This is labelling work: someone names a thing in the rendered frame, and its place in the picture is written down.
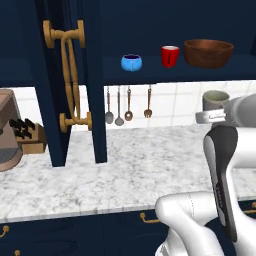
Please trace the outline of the navy wall cabinet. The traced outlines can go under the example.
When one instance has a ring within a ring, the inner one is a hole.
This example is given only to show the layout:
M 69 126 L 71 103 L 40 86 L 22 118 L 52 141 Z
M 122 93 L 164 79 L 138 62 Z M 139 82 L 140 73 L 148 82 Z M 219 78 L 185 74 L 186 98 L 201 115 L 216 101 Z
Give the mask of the navy wall cabinet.
M 82 0 L 59 0 L 63 24 L 73 29 L 83 19 Z M 99 0 L 103 83 L 256 80 L 256 0 Z M 178 59 L 161 64 L 164 45 L 189 39 L 215 39 L 234 45 L 223 67 L 197 68 Z M 0 0 L 0 85 L 32 86 L 37 81 L 39 35 L 34 0 Z M 78 48 L 79 80 L 86 81 L 86 47 Z M 121 68 L 126 54 L 139 55 L 142 68 Z

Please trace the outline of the navy cabinet door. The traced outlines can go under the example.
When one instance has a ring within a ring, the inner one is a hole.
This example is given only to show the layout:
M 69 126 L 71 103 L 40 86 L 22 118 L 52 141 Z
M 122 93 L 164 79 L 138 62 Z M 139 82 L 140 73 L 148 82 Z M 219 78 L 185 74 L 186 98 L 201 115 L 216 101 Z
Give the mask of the navy cabinet door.
M 56 40 L 55 47 L 48 48 L 43 33 L 44 20 L 56 21 L 59 27 L 62 26 L 62 12 L 56 10 L 59 3 L 59 0 L 34 0 L 39 35 L 36 93 L 53 167 L 65 165 L 70 137 L 70 132 L 61 131 L 59 121 L 59 114 L 68 110 L 61 68 L 60 42 Z
M 96 163 L 107 161 L 103 68 L 99 0 L 82 0 L 86 39 L 86 86 L 92 115 L 92 136 Z

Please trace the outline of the hanging metal spoon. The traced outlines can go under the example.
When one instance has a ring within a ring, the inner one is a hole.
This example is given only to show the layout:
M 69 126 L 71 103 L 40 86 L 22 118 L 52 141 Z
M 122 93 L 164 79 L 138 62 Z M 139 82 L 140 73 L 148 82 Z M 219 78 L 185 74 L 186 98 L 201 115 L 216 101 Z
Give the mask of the hanging metal spoon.
M 114 115 L 110 111 L 110 92 L 107 92 L 107 112 L 105 114 L 105 121 L 107 124 L 112 124 L 114 120 Z

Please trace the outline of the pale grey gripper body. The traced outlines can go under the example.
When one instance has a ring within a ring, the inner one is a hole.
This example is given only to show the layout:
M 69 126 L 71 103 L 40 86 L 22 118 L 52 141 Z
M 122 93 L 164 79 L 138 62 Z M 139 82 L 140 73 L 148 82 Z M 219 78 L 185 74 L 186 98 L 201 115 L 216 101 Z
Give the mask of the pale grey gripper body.
M 197 112 L 195 119 L 198 124 L 219 123 L 225 121 L 226 113 L 223 109 L 207 110 Z

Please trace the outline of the wooden knife block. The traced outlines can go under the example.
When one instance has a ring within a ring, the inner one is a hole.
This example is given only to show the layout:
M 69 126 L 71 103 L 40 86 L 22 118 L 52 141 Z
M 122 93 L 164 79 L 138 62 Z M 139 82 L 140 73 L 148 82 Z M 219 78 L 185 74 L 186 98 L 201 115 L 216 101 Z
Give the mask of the wooden knife block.
M 24 154 L 42 154 L 47 145 L 44 127 L 33 123 L 30 119 L 11 119 L 10 126 L 14 129 L 16 142 L 22 146 Z

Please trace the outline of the brown wooden bowl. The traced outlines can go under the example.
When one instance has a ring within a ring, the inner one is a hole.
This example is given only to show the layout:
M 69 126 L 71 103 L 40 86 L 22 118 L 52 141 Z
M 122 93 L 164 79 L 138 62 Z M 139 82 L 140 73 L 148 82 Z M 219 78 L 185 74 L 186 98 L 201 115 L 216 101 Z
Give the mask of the brown wooden bowl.
M 191 39 L 184 42 L 185 61 L 200 68 L 221 68 L 230 59 L 234 45 L 228 42 L 210 39 Z

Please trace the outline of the red mug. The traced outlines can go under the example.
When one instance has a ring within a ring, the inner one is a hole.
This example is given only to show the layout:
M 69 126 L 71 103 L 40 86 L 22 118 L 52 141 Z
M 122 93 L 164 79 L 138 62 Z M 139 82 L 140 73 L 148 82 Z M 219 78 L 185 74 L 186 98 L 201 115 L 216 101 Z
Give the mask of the red mug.
M 162 65 L 166 68 L 172 68 L 176 65 L 180 48 L 177 46 L 163 46 L 161 48 Z

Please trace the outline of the hanging metal ladle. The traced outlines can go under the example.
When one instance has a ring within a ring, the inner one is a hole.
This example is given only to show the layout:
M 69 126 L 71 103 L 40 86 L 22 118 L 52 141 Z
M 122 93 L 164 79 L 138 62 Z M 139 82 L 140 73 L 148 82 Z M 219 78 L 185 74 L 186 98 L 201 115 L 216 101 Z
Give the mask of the hanging metal ladle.
M 117 108 L 120 108 L 120 92 L 117 92 Z M 115 124 L 117 126 L 122 126 L 124 124 L 124 120 L 121 118 L 120 115 L 118 115 L 115 119 Z

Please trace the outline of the hanging wooden fork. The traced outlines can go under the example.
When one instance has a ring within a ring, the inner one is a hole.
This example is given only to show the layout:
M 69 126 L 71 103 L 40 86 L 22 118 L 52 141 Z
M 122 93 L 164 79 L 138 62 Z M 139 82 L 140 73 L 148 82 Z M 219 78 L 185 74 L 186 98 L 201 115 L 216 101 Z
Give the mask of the hanging wooden fork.
M 150 103 L 151 103 L 151 85 L 149 85 L 148 88 L 148 98 L 147 98 L 147 108 L 144 110 L 144 117 L 145 118 L 151 118 L 152 116 L 152 110 L 150 109 Z

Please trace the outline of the hanging wooden spoon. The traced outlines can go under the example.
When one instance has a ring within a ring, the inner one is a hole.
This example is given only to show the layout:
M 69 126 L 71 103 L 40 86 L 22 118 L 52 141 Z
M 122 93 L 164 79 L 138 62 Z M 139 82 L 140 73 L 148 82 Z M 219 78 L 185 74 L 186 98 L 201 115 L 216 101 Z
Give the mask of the hanging wooden spoon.
M 127 97 L 128 97 L 128 101 L 131 101 L 131 89 L 127 90 Z M 127 111 L 125 112 L 125 120 L 126 121 L 131 121 L 133 118 L 133 113 L 130 109 L 127 109 Z

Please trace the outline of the grey-green cup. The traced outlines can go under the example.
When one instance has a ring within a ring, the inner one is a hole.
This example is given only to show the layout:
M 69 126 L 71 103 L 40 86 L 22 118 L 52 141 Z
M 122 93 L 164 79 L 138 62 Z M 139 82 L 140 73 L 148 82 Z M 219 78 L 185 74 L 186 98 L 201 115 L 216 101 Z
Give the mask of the grey-green cup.
M 223 108 L 229 101 L 230 96 L 225 91 L 209 90 L 202 96 L 202 109 L 204 111 Z

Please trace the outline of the brown stand mixer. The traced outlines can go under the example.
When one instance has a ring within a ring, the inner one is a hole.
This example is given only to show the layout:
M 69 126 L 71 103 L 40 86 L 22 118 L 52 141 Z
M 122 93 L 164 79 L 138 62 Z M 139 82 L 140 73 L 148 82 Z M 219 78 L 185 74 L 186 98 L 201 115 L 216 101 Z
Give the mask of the brown stand mixer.
M 9 121 L 20 117 L 15 94 L 11 89 L 0 89 L 0 172 L 15 167 L 23 156 Z

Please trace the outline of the blue bowl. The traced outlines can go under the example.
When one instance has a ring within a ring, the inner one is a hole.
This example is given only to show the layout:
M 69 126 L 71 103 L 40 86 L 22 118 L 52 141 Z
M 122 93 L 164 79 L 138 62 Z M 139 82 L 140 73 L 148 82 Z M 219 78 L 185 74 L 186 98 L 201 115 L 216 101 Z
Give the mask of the blue bowl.
M 142 68 L 142 58 L 135 54 L 126 54 L 121 59 L 121 68 L 125 71 L 135 72 Z

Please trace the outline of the navy drawer front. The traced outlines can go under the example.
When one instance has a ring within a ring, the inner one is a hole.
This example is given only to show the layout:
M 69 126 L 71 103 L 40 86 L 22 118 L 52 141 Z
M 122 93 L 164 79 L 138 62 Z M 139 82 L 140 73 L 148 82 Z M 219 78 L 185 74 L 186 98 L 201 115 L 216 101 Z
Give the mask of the navy drawer front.
M 98 217 L 67 217 L 7 223 L 0 256 L 103 256 Z
M 248 236 L 254 236 L 256 234 L 256 213 L 254 214 L 244 213 L 245 210 L 250 210 L 252 208 L 251 204 L 253 202 L 256 202 L 256 199 L 238 202 L 241 210 L 241 220 L 239 222 L 240 231 L 242 233 L 247 234 Z
M 141 211 L 104 214 L 104 256 L 155 256 L 168 234 L 160 222 L 145 223 Z

